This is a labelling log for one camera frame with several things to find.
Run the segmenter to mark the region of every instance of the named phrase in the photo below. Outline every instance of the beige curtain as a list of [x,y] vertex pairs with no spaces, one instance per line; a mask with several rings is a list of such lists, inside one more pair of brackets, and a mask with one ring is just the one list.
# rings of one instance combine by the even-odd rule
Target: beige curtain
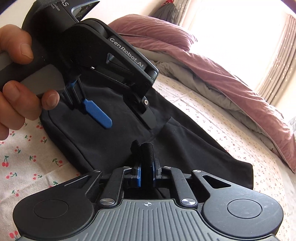
[[279,47],[266,78],[259,84],[256,91],[268,103],[275,105],[281,98],[285,87],[291,79],[296,65],[296,19],[291,15],[283,29]]
[[175,16],[175,24],[182,26],[184,19],[186,18],[189,6],[192,0],[175,0],[174,5],[177,9],[177,14]]

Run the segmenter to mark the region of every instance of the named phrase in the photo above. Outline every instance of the pink pillow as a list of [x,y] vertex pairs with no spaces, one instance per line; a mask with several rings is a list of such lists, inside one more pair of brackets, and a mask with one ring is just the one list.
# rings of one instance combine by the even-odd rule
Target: pink pillow
[[189,51],[197,39],[182,27],[158,18],[129,14],[109,24],[119,34],[150,37]]

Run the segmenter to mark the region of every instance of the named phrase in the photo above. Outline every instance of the human hand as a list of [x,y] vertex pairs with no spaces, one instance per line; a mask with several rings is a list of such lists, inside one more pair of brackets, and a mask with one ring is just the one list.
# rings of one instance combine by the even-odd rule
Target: human hand
[[[15,63],[32,62],[34,56],[31,45],[31,36],[19,27],[6,25],[0,28],[0,52],[7,51]],[[55,90],[47,91],[40,100],[19,82],[14,80],[7,82],[0,92],[0,140],[8,137],[9,129],[19,130],[24,125],[25,119],[36,120],[42,108],[51,110],[58,102],[59,94]]]

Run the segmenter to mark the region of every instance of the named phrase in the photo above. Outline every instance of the silver screw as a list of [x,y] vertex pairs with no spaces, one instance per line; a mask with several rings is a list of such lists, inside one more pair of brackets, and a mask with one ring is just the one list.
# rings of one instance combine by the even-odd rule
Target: silver screw
[[100,204],[104,206],[110,206],[110,205],[113,205],[114,203],[115,201],[112,198],[103,198],[100,200]]
[[184,198],[181,200],[181,203],[185,206],[192,206],[196,204],[196,201],[192,198]]

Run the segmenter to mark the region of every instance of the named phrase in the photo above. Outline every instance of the crosshair symbol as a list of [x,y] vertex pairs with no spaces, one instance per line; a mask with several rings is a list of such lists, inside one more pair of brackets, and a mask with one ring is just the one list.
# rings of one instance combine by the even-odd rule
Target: crosshair symbol
[[146,202],[146,203],[143,203],[146,207],[150,207],[152,205],[152,203],[150,202]]

